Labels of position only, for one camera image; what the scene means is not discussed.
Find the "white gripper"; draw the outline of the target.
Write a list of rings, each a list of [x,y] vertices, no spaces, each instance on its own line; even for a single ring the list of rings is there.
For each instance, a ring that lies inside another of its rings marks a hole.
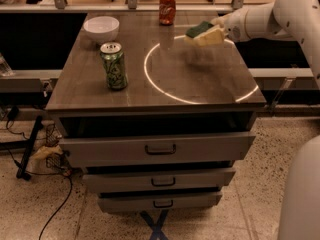
[[[226,33],[221,28],[212,29],[196,36],[193,42],[198,46],[221,44],[224,42],[226,34],[233,42],[248,41],[249,36],[246,32],[247,13],[246,8],[241,8],[222,17],[213,18],[210,23],[213,26],[224,28]]]

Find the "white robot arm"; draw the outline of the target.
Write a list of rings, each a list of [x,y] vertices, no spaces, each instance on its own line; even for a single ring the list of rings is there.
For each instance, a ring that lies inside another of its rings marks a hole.
[[[320,87],[320,5],[318,0],[275,0],[238,9],[188,31],[199,46],[229,38],[295,40]],[[320,136],[305,143],[292,160],[282,201],[277,240],[320,240]]]

